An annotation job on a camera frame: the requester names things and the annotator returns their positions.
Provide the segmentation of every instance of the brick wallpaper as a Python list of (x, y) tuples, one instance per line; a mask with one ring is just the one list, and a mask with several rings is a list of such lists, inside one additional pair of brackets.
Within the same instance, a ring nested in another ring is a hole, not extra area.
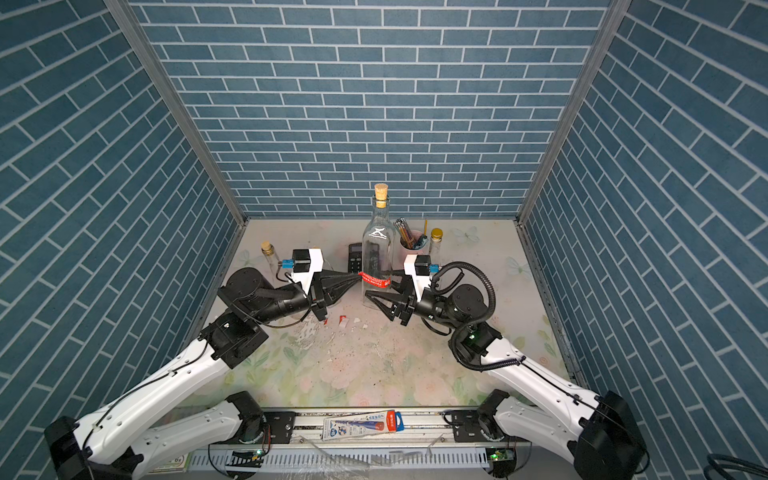
[(0, 476), (54, 478), (43, 428), (179, 350), (234, 225), (101, 0), (0, 32)]
[(250, 216), (509, 218), (608, 0), (131, 4)]
[(528, 228), (648, 478), (768, 463), (768, 4), (634, 0)]

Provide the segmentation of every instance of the printed logo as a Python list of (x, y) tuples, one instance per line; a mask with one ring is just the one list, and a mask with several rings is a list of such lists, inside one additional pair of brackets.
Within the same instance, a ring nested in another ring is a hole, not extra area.
[(384, 231), (384, 227), (381, 227), (381, 228), (373, 227), (373, 228), (375, 228), (376, 231), (374, 231), (373, 233), (369, 233), (368, 234), (369, 237), (376, 237), (376, 238), (386, 239), (386, 235), (384, 233), (382, 233)]

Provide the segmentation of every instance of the white bracket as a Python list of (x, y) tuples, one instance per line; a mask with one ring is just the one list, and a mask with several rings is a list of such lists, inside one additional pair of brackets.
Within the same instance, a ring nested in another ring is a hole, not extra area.
[(310, 294), (310, 284), (312, 284), (312, 277), (315, 272), (319, 272), (323, 269), (323, 252), (319, 248), (310, 248), (310, 271), (290, 274), (291, 280), (297, 283), (301, 283), (301, 288), (304, 293)]
[(422, 293), (424, 289), (429, 286), (429, 279), (431, 275), (416, 275), (416, 255), (407, 255), (406, 260), (403, 262), (402, 269), (406, 272), (406, 275), (410, 275), (413, 279), (413, 288), (416, 291), (416, 302), (422, 301)]

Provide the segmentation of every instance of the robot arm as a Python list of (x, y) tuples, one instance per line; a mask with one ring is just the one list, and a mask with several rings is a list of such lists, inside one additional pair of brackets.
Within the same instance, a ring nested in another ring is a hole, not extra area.
[(245, 392), (205, 412), (157, 428), (151, 426), (208, 382), (225, 375), (269, 337), (264, 326), (306, 310), (324, 320), (360, 277), (323, 270), (319, 249), (294, 250), (291, 282), (275, 289), (253, 268), (233, 273), (219, 297), (227, 311), (186, 349), (119, 399), (75, 421), (61, 417), (45, 429), (61, 480), (139, 478), (180, 454), (236, 439), (264, 435), (261, 408)]
[[(501, 333), (485, 321), (495, 309), (495, 292), (485, 274), (464, 262), (437, 269), (429, 256), (409, 255), (403, 270), (392, 272), (403, 278), (392, 282), (395, 292), (366, 292), (387, 317), (407, 325), (412, 314), (448, 327), (449, 348), (468, 369), (487, 372), (520, 392), (531, 407), (496, 390), (478, 409), (479, 424), (486, 437), (520, 436), (543, 446), (569, 462), (584, 480), (631, 478), (647, 454), (645, 442), (627, 403), (616, 393), (599, 396), (589, 389), (563, 380), (528, 359)], [(440, 289), (445, 272), (460, 270), (453, 282)], [(464, 270), (475, 274), (488, 297), (461, 284)]]

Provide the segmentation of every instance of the floral tablecloth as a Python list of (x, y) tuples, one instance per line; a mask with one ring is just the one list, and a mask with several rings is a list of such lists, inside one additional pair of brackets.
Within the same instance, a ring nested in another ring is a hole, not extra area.
[[(268, 240), (280, 258), (294, 248), (320, 247), (325, 268), (346, 271), (347, 247), (360, 241), (365, 220), (251, 220), (227, 277), (244, 266), (269, 273), (261, 253)], [(413, 225), (421, 230), (422, 224)], [(489, 323), (527, 356), (568, 377), (541, 297), (510, 220), (435, 220), (442, 228), (442, 263), (470, 262), (493, 283), (496, 311)], [(470, 280), (471, 274), (465, 277)], [(474, 279), (470, 283), (480, 284)], [(265, 407), (466, 406), (494, 389), (509, 390), (488, 374), (461, 367), (447, 338), (416, 316), (408, 326), (362, 305), (353, 287), (329, 308), (327, 323), (313, 315), (270, 338), (245, 362), (190, 396), (182, 406), (213, 405), (246, 390)], [(208, 321), (224, 311), (217, 300)], [(346, 316), (346, 324), (339, 324)], [(290, 318), (280, 321), (292, 321)]]

